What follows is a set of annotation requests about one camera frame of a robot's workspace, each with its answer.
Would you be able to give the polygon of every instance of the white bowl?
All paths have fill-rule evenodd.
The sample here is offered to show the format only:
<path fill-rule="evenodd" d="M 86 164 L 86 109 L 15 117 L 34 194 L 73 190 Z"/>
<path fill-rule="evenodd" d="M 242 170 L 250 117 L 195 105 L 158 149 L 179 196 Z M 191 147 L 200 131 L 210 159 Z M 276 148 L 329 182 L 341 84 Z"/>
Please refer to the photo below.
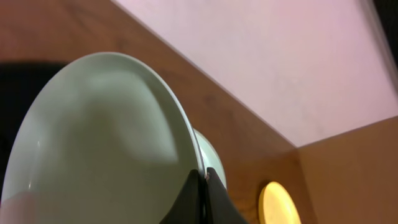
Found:
<path fill-rule="evenodd" d="M 192 169 L 204 175 L 200 149 L 166 83 L 128 55 L 92 54 L 59 71 L 26 114 L 2 213 L 17 198 L 31 223 L 158 223 Z"/>

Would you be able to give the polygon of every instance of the wood grain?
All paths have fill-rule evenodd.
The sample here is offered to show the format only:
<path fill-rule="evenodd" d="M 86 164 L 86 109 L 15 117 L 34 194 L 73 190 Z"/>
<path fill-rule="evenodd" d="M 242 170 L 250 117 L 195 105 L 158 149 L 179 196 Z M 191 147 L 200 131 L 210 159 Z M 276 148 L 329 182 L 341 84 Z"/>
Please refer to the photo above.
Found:
<path fill-rule="evenodd" d="M 276 180 L 291 193 L 303 223 L 316 223 L 294 147 L 113 3 L 0 1 L 0 60 L 69 62 L 99 51 L 132 55 L 169 84 L 216 148 L 229 196 L 249 222 L 258 223 L 260 189 Z"/>
<path fill-rule="evenodd" d="M 398 223 L 398 117 L 300 148 L 319 223 Z"/>

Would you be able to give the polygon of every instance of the plate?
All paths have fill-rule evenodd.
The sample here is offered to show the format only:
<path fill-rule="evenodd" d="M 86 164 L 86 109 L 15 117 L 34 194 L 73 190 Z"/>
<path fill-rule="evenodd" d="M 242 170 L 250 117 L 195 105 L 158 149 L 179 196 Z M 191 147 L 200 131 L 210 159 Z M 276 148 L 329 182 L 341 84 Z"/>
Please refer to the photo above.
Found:
<path fill-rule="evenodd" d="M 92 54 L 59 71 L 30 107 L 2 208 L 29 199 L 32 223 L 158 223 L 192 169 L 204 175 L 200 149 L 166 83 L 128 55 Z"/>

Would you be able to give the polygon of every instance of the black object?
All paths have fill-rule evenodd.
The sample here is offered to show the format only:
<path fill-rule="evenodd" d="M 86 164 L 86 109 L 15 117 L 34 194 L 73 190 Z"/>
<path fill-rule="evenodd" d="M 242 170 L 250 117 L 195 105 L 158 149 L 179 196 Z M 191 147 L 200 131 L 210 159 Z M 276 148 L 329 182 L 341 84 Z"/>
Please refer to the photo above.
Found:
<path fill-rule="evenodd" d="M 0 63 L 0 193 L 12 145 L 25 114 L 45 84 L 65 65 L 60 62 Z M 205 180 L 197 170 L 191 170 L 161 224 L 246 223 L 216 171 L 209 168 L 207 172 Z"/>
<path fill-rule="evenodd" d="M 216 171 L 207 168 L 205 182 L 197 170 L 191 170 L 189 173 L 173 207 L 160 222 L 160 224 L 172 223 L 245 224 L 247 222 L 234 207 Z"/>
<path fill-rule="evenodd" d="M 0 197 L 8 158 L 30 105 L 66 63 L 0 63 Z"/>
<path fill-rule="evenodd" d="M 398 1 L 374 0 L 374 7 L 390 46 L 396 65 L 398 65 Z"/>

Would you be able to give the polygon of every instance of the yellow light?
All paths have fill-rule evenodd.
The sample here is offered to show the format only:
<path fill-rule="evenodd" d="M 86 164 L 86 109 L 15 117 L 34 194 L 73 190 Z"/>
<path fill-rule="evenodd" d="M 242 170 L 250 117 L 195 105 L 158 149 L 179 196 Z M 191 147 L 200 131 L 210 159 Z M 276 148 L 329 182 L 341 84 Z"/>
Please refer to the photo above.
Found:
<path fill-rule="evenodd" d="M 261 191 L 259 219 L 261 224 L 301 224 L 292 198 L 277 182 L 269 183 Z"/>

